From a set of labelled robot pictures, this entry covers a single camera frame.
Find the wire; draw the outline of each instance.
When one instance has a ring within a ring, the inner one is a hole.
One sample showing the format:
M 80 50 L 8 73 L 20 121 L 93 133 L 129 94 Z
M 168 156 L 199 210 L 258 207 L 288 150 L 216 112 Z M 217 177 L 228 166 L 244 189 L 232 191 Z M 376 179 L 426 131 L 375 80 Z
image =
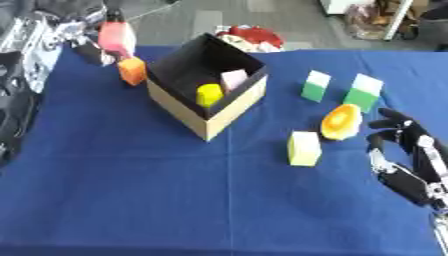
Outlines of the wire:
M 177 2 L 175 2 L 175 3 L 173 3 L 173 4 L 165 5 L 165 6 L 163 6 L 163 7 L 158 8 L 158 9 L 151 10 L 151 11 L 149 11 L 149 12 L 142 13 L 142 14 L 140 14 L 140 15 L 131 17 L 131 18 L 127 19 L 126 21 L 127 21 L 127 22 L 129 22 L 129 21 L 133 21 L 133 20 L 139 19 L 139 18 L 141 18 L 141 17 L 143 17 L 143 16 L 146 16 L 146 15 L 149 15 L 149 14 L 153 14 L 153 13 L 156 13 L 156 12 L 164 11 L 164 10 L 166 10 L 166 9 L 169 9 L 169 8 L 171 8 L 171 7 L 173 7 L 173 6 L 177 5 L 177 4 L 179 4 L 180 2 L 181 2 L 181 1 L 177 1 Z

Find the grey floor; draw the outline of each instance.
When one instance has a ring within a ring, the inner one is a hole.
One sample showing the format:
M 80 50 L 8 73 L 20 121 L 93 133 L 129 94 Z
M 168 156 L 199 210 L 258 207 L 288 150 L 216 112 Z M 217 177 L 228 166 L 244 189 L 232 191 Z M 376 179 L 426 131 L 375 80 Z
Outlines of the grey floor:
M 295 49 L 433 50 L 421 40 L 364 41 L 348 35 L 340 17 L 325 17 L 318 0 L 125 0 L 125 16 L 140 45 L 178 45 L 217 25 L 259 25 Z

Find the yellow block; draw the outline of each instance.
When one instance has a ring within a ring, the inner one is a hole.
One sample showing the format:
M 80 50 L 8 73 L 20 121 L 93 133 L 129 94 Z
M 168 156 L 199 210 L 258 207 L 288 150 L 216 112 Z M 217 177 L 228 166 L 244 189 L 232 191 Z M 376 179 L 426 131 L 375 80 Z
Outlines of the yellow block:
M 292 132 L 288 141 L 289 163 L 314 167 L 322 155 L 319 136 L 315 132 Z
M 209 108 L 224 96 L 219 84 L 201 85 L 196 92 L 196 103 Z

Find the blue tablecloth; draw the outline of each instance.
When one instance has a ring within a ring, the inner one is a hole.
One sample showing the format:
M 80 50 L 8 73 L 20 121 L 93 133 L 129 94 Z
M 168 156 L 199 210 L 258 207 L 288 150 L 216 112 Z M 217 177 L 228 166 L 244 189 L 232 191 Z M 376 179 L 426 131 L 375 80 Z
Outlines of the blue tablecloth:
M 153 61 L 171 50 L 141 47 L 138 56 Z M 371 174 L 365 123 L 354 139 L 323 143 L 316 168 L 289 166 L 286 140 L 292 130 L 318 127 L 363 73 L 385 81 L 377 107 L 410 114 L 448 141 L 448 55 L 257 57 L 269 70 L 266 97 L 205 143 L 152 102 L 145 87 L 124 86 L 116 67 L 87 65 L 66 50 L 23 152 L 0 178 L 0 244 L 204 255 L 439 255 L 430 211 Z M 300 97 L 312 69 L 333 76 L 321 104 Z M 377 118 L 376 109 L 365 115 Z M 409 163 L 399 150 L 389 153 Z

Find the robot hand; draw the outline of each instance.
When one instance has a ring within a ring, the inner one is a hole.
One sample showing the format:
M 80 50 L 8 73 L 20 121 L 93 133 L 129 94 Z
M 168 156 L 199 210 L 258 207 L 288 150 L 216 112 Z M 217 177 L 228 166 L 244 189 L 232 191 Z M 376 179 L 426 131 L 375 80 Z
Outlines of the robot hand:
M 436 211 L 448 210 L 448 153 L 419 123 L 391 109 L 380 109 L 384 120 L 369 124 L 385 129 L 368 137 L 368 153 L 379 180 L 411 202 L 430 204 Z M 413 170 L 389 162 L 383 141 L 399 144 L 413 158 Z

